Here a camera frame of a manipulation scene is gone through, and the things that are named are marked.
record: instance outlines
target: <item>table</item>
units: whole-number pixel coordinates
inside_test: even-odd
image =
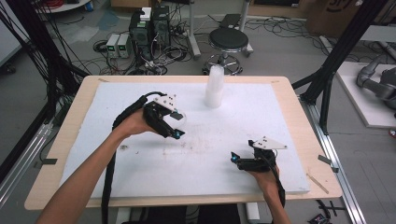
[[[64,120],[48,158],[58,159],[55,165],[44,165],[25,202],[26,209],[42,209],[59,187],[68,152],[78,136],[78,129],[85,118],[96,88],[101,82],[170,82],[170,83],[206,83],[208,77],[165,76],[165,77],[86,77],[78,91],[76,99]],[[318,160],[324,153],[312,131],[307,117],[285,77],[225,77],[228,83],[268,83],[272,85],[276,99],[289,127],[291,138],[297,149],[311,190],[300,195],[287,195],[287,200],[325,199],[341,197],[341,188],[332,173],[331,167]],[[204,203],[247,203],[262,201],[261,194],[251,195],[200,195],[189,197],[152,197],[119,198],[112,200],[109,206],[150,206]],[[92,199],[87,207],[99,207],[100,199]]]

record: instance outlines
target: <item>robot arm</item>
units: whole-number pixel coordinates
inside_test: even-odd
[[[382,56],[378,56],[367,66],[363,67],[358,73],[356,84],[359,87],[372,91],[377,98],[383,101],[391,101],[396,99],[396,68],[385,70],[382,73],[379,83],[371,80],[381,60]]]

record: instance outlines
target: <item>black metal pole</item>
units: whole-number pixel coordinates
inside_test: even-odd
[[[311,82],[306,92],[301,95],[301,99],[311,105],[316,103],[323,92],[319,125],[326,134],[332,79],[386,3],[387,0],[365,0],[320,69],[292,84],[297,89]]]

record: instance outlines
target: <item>white paper sheet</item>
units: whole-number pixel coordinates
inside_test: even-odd
[[[224,85],[221,107],[205,106],[205,84],[102,83],[68,156],[61,184],[103,142],[115,117],[151,91],[177,95],[187,117],[179,140],[154,133],[132,136],[117,151],[112,197],[227,195],[259,192],[252,176],[230,161],[231,151],[253,158],[248,140],[264,135],[284,143],[277,151],[287,193],[309,191],[288,128],[269,84]],[[92,197],[102,196],[104,175]]]

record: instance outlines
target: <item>power supply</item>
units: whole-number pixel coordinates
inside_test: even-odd
[[[152,21],[154,23],[157,48],[166,48],[170,46],[169,6],[155,7],[153,9]]]
[[[141,10],[134,12],[129,25],[129,34],[131,35],[134,48],[134,54],[138,60],[143,57],[147,61],[152,61],[151,43],[153,39],[153,29],[151,21],[140,20]]]
[[[109,58],[119,58],[119,48],[117,48],[117,43],[119,42],[120,35],[111,35],[106,43],[107,55]]]
[[[127,34],[121,34],[117,44],[121,58],[129,58],[132,51],[131,37]]]

